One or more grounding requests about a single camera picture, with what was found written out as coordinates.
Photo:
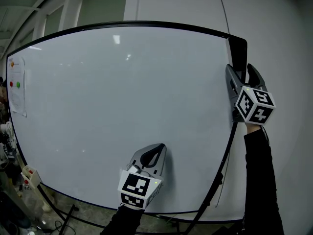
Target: fiducial marker cube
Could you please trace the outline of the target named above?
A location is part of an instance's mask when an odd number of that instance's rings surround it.
[[[160,179],[123,170],[118,184],[119,200],[121,203],[146,209],[158,194],[161,182]]]
[[[246,123],[265,125],[276,109],[271,93],[243,86],[236,108]]]

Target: white whiteboard surface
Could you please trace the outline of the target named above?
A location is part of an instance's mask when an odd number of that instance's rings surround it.
[[[120,170],[138,149],[162,142],[164,186],[146,212],[199,209],[232,125],[225,39],[115,27],[12,56],[25,60],[27,110],[27,117],[11,113],[15,133],[45,185],[116,209]]]

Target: white box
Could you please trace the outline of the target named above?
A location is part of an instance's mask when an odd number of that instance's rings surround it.
[[[276,105],[271,93],[243,86],[236,108],[246,123],[265,125]]]
[[[121,203],[146,209],[158,194],[161,182],[160,179],[123,170],[118,184],[119,200]]]
[[[21,175],[23,176],[25,183],[29,184],[32,188],[37,188],[41,182],[37,170],[29,165],[26,165],[23,168]]]

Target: paper sheet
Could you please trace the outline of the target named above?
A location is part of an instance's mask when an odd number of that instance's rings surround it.
[[[26,116],[25,94],[24,94],[24,73],[25,63],[21,58],[9,58],[8,63],[8,98],[10,110]]]

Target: black sleeve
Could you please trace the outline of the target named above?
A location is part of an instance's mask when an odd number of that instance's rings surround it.
[[[248,234],[283,235],[284,230],[277,205],[271,149],[263,130],[246,135],[245,143],[245,230]]]
[[[140,219],[144,210],[133,210],[126,206],[120,206],[111,222],[100,235],[133,235],[140,225]]]

